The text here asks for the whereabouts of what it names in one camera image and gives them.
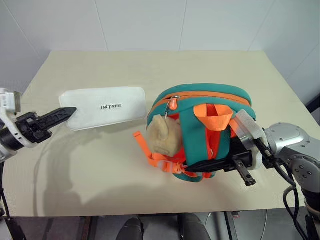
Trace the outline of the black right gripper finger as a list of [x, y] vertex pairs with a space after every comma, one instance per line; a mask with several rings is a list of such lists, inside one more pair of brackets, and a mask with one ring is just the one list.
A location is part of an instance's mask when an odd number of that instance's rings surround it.
[[185, 168], [186, 172], [190, 173], [212, 173], [223, 170], [227, 166], [227, 160], [223, 159], [211, 159], [197, 162]]

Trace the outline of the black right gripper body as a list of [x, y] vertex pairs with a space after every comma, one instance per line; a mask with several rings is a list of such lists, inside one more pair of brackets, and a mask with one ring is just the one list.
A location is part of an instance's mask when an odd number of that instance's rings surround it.
[[227, 163], [227, 167], [223, 168], [224, 172], [237, 171], [247, 187], [256, 184], [256, 180], [249, 173], [249, 167], [253, 166], [252, 151], [247, 150], [238, 137], [230, 140]]

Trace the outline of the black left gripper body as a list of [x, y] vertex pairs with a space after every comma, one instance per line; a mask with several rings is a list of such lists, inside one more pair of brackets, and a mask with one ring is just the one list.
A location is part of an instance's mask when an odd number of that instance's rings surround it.
[[28, 112], [19, 116], [15, 124], [28, 141], [40, 144], [53, 135], [48, 128], [48, 116], [49, 114], [39, 116], [36, 112]]

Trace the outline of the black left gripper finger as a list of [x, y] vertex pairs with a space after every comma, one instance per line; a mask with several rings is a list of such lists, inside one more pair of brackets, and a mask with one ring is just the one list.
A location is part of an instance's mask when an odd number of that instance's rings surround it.
[[56, 110], [53, 110], [50, 113], [47, 113], [46, 115], [43, 115], [40, 117], [40, 125], [44, 126], [46, 118], [48, 118], [49, 116], [68, 115], [71, 117], [76, 112], [76, 110], [77, 110], [76, 107], [61, 107]]
[[52, 115], [45, 119], [44, 129], [49, 130], [63, 122], [66, 122], [70, 115]]

